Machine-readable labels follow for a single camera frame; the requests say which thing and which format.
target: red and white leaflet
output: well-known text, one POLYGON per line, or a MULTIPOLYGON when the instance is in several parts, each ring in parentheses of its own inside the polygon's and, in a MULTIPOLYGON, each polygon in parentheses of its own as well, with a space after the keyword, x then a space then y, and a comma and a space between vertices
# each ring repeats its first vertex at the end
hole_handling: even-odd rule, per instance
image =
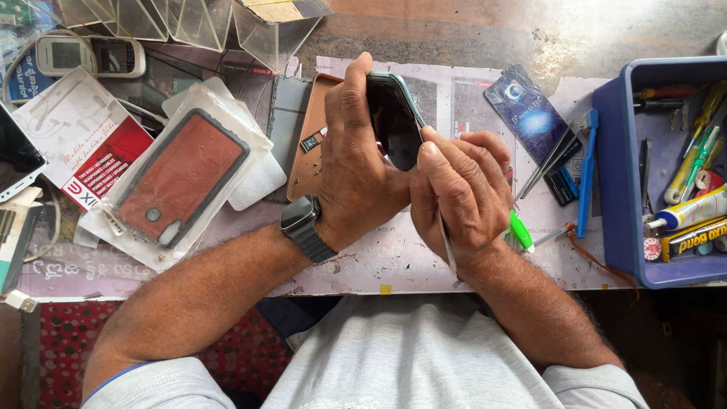
POLYGON ((153 142, 82 67, 12 115, 48 159, 43 173, 84 210, 98 203, 153 142))

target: blue toothbrush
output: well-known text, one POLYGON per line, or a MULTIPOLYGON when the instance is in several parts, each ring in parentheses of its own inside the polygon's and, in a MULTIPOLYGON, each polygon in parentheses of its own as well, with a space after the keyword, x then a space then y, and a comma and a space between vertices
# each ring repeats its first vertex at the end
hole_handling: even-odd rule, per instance
POLYGON ((581 130, 590 130, 588 135, 588 154, 583 159, 581 170, 581 194, 578 198, 578 226, 576 236, 579 239, 586 237, 588 227, 588 208, 590 207, 590 192, 593 184, 593 150, 595 149, 595 130, 598 129, 598 111, 591 108, 583 114, 581 130))

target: tan phone case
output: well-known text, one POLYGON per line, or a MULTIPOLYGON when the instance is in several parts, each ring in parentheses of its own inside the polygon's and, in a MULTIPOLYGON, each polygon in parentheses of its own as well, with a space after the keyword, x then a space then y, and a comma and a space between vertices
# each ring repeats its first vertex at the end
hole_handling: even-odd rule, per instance
POLYGON ((341 82, 343 82, 342 79, 327 74, 318 74, 313 79, 308 108, 305 111, 300 137, 295 147, 293 167, 290 169, 290 178, 288 178, 286 194, 291 202, 309 193, 317 196, 321 188, 321 173, 326 171, 321 163, 323 136, 316 132, 328 126, 326 124, 326 92, 341 82), (318 145, 306 152, 301 147, 300 141, 314 133, 316 133, 318 145))

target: blue plastic tray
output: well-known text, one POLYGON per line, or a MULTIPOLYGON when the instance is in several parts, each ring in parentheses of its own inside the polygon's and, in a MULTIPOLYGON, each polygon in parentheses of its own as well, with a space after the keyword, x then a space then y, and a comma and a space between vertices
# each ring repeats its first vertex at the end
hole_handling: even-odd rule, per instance
MULTIPOLYGON (((601 182, 603 239, 606 264, 633 274, 647 288, 727 279, 727 254, 682 255, 671 263, 646 262, 639 183, 641 141, 652 138, 648 194, 656 211, 668 207, 662 197, 671 182, 694 131, 707 90, 687 98, 689 128, 670 130, 671 112, 655 114, 633 110, 632 91, 671 84, 701 84, 727 79, 727 57, 649 58, 634 60, 615 78, 593 92, 600 126, 596 138, 601 182)), ((724 149, 716 164, 727 164, 724 149)))

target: gray t-shirt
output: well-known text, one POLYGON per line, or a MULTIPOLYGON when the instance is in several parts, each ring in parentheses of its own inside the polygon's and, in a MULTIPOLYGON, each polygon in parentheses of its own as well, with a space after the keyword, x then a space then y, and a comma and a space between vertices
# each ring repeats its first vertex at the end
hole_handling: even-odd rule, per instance
MULTIPOLYGON (((553 365, 541 376, 466 295, 348 296, 306 334, 264 408, 647 408, 613 365, 553 365)), ((225 408, 196 358, 107 381, 95 408, 225 408)))

